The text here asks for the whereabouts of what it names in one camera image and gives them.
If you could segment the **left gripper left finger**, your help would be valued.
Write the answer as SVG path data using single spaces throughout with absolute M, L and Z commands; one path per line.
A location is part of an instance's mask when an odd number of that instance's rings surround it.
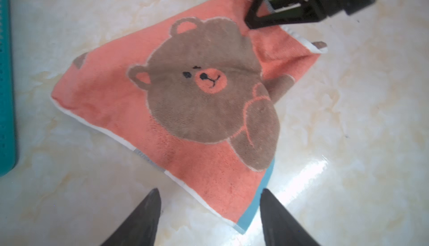
M 153 246 L 161 206 L 159 190 L 154 188 L 102 246 Z

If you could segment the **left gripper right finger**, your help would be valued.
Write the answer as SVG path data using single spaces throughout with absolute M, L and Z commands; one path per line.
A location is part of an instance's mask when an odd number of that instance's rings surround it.
M 320 245 L 268 189 L 261 194 L 260 216 L 267 246 Z

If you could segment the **pink orange towel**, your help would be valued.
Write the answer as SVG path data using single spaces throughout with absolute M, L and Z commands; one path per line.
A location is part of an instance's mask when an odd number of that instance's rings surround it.
M 209 0 L 84 53 L 51 93 L 239 233 L 273 171 L 274 105 L 327 51 L 285 26 L 249 29 L 252 1 Z

